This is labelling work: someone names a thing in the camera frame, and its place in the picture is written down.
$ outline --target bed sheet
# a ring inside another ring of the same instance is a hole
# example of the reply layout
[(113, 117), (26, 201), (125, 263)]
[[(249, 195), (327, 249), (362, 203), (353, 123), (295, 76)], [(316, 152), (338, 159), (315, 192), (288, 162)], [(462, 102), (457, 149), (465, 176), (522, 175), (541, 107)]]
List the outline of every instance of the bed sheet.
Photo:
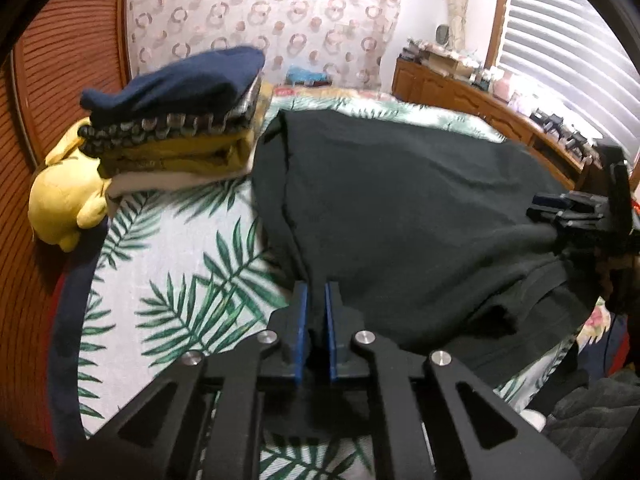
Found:
[[(504, 140), (473, 116), (359, 95), (276, 94), (265, 124), (280, 108), (332, 108)], [(262, 330), (270, 313), (288, 304), (283, 285), (249, 179), (124, 197), (84, 314), (78, 396), (85, 433), (97, 431), (185, 350), (226, 351)], [(496, 393), (523, 409), (574, 340), (568, 335)], [(372, 464), (368, 437), (319, 442), (266, 434), (260, 478), (366, 480), (374, 478)]]

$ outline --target metal pivot bolt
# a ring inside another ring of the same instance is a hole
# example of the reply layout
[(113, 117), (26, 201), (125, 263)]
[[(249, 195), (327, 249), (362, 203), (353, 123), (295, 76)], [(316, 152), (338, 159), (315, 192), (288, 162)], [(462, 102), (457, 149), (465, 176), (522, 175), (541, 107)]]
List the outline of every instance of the metal pivot bolt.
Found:
[(451, 362), (451, 354), (444, 350), (436, 350), (431, 354), (431, 362), (438, 366), (447, 366)]
[(376, 335), (373, 332), (369, 332), (369, 330), (360, 330), (356, 332), (354, 338), (361, 345), (370, 345), (376, 340)]
[(180, 357), (183, 365), (195, 366), (202, 361), (202, 353), (197, 350), (189, 350)]
[(271, 343), (275, 343), (278, 339), (278, 334), (276, 334), (273, 330), (262, 330), (262, 332), (258, 332), (258, 341), (263, 345), (270, 345)]

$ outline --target white horizontal blind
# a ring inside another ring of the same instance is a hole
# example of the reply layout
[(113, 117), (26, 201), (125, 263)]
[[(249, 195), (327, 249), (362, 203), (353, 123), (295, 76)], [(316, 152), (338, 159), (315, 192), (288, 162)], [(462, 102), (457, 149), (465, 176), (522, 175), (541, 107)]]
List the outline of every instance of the white horizontal blind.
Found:
[(498, 65), (557, 92), (634, 160), (640, 76), (587, 0), (509, 0)]

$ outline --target yellow plush toy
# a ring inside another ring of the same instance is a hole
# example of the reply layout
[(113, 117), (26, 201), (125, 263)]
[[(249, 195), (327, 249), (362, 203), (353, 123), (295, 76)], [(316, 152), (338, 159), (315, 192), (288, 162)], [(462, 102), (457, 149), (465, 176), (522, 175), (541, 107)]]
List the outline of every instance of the yellow plush toy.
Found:
[(43, 242), (71, 252), (80, 229), (97, 226), (107, 212), (104, 192), (110, 183), (98, 175), (100, 160), (78, 150), (82, 139), (71, 126), (45, 159), (46, 168), (36, 176), (29, 195), (29, 222)]

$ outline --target wooden cabinet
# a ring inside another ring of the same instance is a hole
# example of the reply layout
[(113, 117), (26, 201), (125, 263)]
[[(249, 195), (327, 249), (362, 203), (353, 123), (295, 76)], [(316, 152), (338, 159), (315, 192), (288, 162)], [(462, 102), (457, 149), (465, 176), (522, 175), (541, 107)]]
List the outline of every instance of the wooden cabinet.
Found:
[(526, 144), (532, 155), (567, 189), (579, 189), (585, 181), (589, 164), (583, 164), (536, 123), (513, 112), (487, 92), (444, 77), (426, 66), (398, 59), (392, 93), (402, 101), (478, 116), (508, 139)]

